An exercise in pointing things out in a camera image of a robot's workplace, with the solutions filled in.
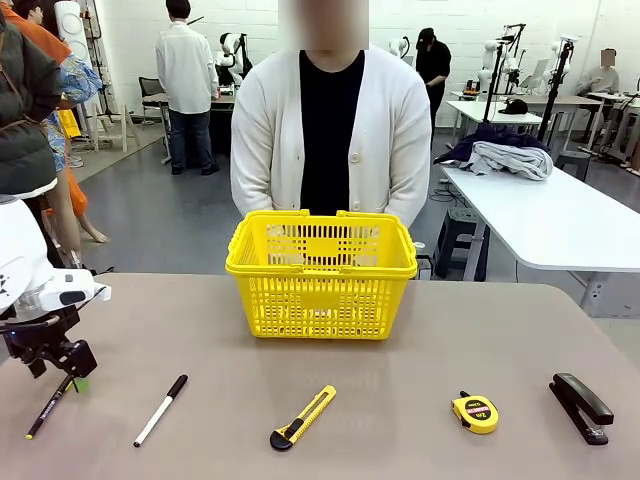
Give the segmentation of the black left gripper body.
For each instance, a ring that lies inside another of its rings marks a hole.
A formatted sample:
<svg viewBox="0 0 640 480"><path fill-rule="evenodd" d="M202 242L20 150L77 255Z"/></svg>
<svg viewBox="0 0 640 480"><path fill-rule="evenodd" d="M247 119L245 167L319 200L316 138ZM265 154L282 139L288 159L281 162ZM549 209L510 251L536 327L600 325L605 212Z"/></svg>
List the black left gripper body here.
<svg viewBox="0 0 640 480"><path fill-rule="evenodd" d="M9 356L14 359L27 358L29 363L41 351L49 351L59 358L65 347L73 343L67 332L80 321L75 306L67 306L45 313L34 320L19 323L17 318L1 317L1 337Z"/></svg>

